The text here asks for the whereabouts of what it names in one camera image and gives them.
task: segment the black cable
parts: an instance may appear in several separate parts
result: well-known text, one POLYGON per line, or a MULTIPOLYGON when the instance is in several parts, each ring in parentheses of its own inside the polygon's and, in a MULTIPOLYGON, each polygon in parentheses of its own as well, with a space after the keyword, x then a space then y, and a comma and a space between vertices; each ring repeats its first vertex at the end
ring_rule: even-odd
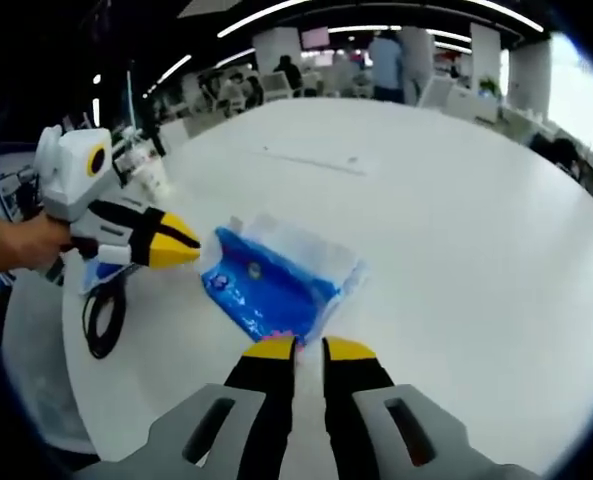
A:
POLYGON ((123 329, 125 312, 127 310, 125 280, 125 275, 121 274, 110 282, 97 286, 90 292, 83 308, 83 333, 87 340, 87 347, 89 348, 89 353, 99 360, 111 353, 116 343, 118 343, 120 332, 123 329), (89 313, 89 320, 86 322, 87 307, 90 302, 93 303, 89 313), (101 310, 110 302, 113 303, 113 308, 109 324, 105 332, 99 335, 97 330, 98 316, 101 310))

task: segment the ceiling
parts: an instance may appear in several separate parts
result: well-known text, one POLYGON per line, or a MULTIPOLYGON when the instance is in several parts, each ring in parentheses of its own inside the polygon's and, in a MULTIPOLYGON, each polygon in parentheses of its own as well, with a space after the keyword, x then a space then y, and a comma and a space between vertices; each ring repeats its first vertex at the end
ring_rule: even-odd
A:
MULTIPOLYGON (((470 23, 476 22, 500 31, 503 48, 547 38, 553 29, 543 2, 494 1, 536 21, 545 31, 539 33, 514 18, 467 0, 310 0, 217 38, 217 33, 229 25, 281 0, 49 0, 37 2, 39 7, 15 10, 16 23, 10 23, 9 14, 3 10, 5 17, 1 21, 20 38, 9 42, 12 50, 0 55, 14 56, 25 73, 31 73, 20 85, 25 94, 15 100, 28 104, 32 111, 40 110, 36 124, 58 121, 68 112, 86 109, 90 99, 97 96, 105 106, 101 109, 104 119, 121 108, 128 65, 134 71, 134 91, 140 94, 185 55, 191 54, 192 59, 175 75, 209 68, 248 49, 254 35, 275 26, 307 30, 384 23, 469 36, 470 23), (183 12, 205 9, 221 11, 179 17, 183 12), (21 58, 19 50, 24 52, 21 58), (91 81, 96 73, 102 75, 97 86, 91 81)), ((372 38, 370 33, 332 34, 332 47, 346 47, 350 35, 356 37, 352 44, 355 48, 366 47, 372 38)))

